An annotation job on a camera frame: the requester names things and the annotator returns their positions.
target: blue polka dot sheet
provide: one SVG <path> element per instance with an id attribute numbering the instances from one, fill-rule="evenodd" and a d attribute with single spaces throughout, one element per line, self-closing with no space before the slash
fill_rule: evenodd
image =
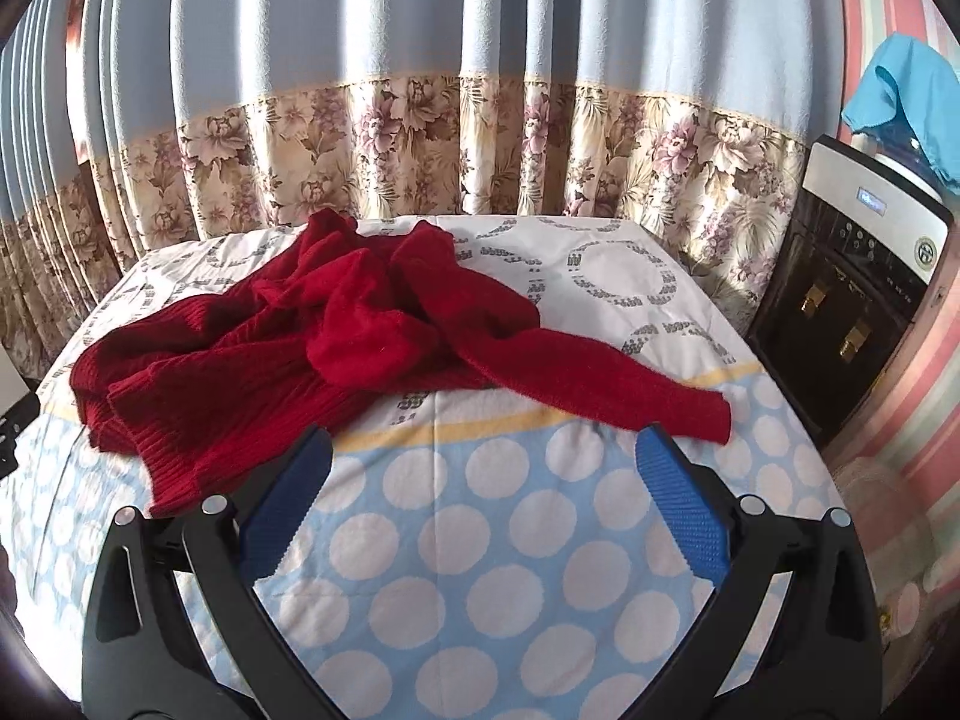
<path id="1" fill-rule="evenodd" d="M 440 217 L 460 262 L 538 303 L 547 327 L 611 343 L 723 392 L 726 446 L 680 439 L 731 491 L 781 514 L 840 503 L 776 385 L 681 266 L 637 225 L 594 218 Z M 402 233 L 400 218 L 363 232 Z M 262 230 L 151 254 L 70 341 L 41 385 L 44 414 L 0 484 L 0 539 L 67 673 L 100 545 L 121 506 L 146 508 L 136 458 L 91 449 L 67 384 L 107 330 L 227 288 L 292 242 Z M 577 386 L 568 382 L 567 386 Z M 335 440 L 330 477 L 256 593 L 347 716 L 614 720 L 712 592 L 691 573 L 635 465 L 635 433 L 502 389 L 385 396 Z M 203 651 L 243 684 L 191 576 L 178 576 Z M 723 689 L 749 678 L 786 589 L 777 576 Z M 75 683 L 64 685 L 78 694 Z"/>

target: yellow stripe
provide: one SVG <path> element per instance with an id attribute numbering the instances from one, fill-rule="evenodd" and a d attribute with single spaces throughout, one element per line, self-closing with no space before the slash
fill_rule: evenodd
<path id="1" fill-rule="evenodd" d="M 707 389 L 723 384 L 723 382 L 732 382 L 744 376 L 760 373 L 762 370 L 762 365 L 756 360 L 741 362 L 738 365 L 717 368 L 717 370 L 702 373 L 699 376 L 683 379 L 683 384 Z M 43 410 L 45 413 L 74 424 L 80 422 L 72 399 L 64 403 L 58 398 L 54 403 L 45 404 Z M 551 427 L 569 419 L 577 419 L 577 416 L 549 406 L 541 406 L 523 413 L 512 413 L 511 415 L 490 419 L 477 419 L 471 422 L 451 424 L 429 422 L 421 425 L 398 425 L 368 433 L 347 431 L 336 437 L 333 440 L 333 445 L 337 452 L 349 454 L 350 452 L 365 452 L 376 448 L 399 449 L 430 445 L 431 443 L 469 442 L 470 440 L 486 439 L 486 437 Z"/>

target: curtain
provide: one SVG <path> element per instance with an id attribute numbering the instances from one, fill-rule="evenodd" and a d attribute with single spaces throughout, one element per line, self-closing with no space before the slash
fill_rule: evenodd
<path id="1" fill-rule="evenodd" d="M 40 378 L 117 281 L 66 119 L 69 0 L 34 0 L 0 55 L 0 338 Z"/>
<path id="2" fill-rule="evenodd" d="M 743 331 L 843 39 L 840 0 L 85 0 L 76 134 L 122 271 L 323 207 L 618 215 Z"/>

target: pink striped wall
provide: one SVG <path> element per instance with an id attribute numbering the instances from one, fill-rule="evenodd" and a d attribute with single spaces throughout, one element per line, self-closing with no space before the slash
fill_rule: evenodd
<path id="1" fill-rule="evenodd" d="M 960 45 L 932 0 L 844 0 L 844 103 L 880 43 L 893 32 L 934 47 L 960 71 Z M 839 137 L 850 132 L 841 127 Z M 832 467 L 874 457 L 897 469 L 933 524 L 941 560 L 933 584 L 960 589 L 960 248 L 944 252 L 931 285 L 937 305 L 922 309 L 907 362 L 885 382 L 824 452 Z"/>

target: red sweater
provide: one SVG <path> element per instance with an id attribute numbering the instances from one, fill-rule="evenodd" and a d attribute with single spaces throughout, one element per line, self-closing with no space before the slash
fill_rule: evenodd
<path id="1" fill-rule="evenodd" d="M 365 237 L 329 210 L 222 295 L 107 333 L 70 385 L 90 443 L 147 464 L 156 515 L 222 490 L 308 424 L 337 433 L 386 392 L 505 386 L 629 430 L 726 442 L 731 429 L 718 392 L 541 328 L 530 300 L 457 264 L 448 232 L 421 221 Z"/>

